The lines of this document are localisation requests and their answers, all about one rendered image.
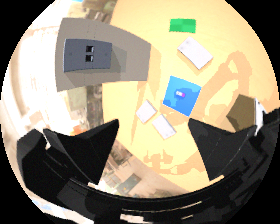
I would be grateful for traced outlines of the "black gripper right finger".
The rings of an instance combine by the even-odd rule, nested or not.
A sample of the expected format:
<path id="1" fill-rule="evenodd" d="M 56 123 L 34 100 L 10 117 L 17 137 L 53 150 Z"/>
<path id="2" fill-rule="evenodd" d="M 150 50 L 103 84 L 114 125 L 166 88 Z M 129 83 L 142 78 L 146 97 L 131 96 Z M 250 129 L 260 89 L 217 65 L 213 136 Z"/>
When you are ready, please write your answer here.
<path id="1" fill-rule="evenodd" d="M 239 132 L 224 131 L 224 128 L 211 126 L 200 119 L 196 121 L 195 118 L 189 118 L 187 126 L 199 149 L 209 182 L 222 176 L 221 171 L 231 163 L 231 159 L 237 156 L 246 139 L 254 136 L 257 129 L 255 124 Z"/>

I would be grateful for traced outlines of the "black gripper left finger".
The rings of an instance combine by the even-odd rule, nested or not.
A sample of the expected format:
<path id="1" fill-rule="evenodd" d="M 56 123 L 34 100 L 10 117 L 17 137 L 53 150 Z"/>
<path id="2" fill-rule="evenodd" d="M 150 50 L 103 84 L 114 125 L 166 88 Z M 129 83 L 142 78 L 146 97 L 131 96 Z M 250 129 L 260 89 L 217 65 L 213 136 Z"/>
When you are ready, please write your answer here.
<path id="1" fill-rule="evenodd" d="M 112 119 L 75 136 L 67 136 L 50 128 L 42 128 L 42 131 L 49 146 L 64 152 L 76 168 L 90 179 L 90 183 L 99 186 L 119 127 L 119 119 Z"/>

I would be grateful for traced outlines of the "blue flat square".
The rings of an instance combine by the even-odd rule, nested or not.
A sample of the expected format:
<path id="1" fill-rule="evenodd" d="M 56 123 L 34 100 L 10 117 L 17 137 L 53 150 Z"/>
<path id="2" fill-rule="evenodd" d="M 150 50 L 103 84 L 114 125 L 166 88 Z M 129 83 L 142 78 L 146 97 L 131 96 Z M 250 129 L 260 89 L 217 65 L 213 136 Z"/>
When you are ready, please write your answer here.
<path id="1" fill-rule="evenodd" d="M 171 76 L 171 74 L 170 74 Z M 171 76 L 169 84 L 167 84 L 166 94 L 162 103 L 170 108 L 176 109 L 177 112 L 190 116 L 192 108 L 194 108 L 196 99 L 199 97 L 201 86 L 186 81 L 186 79 Z M 182 98 L 177 92 L 184 92 L 185 97 Z"/>

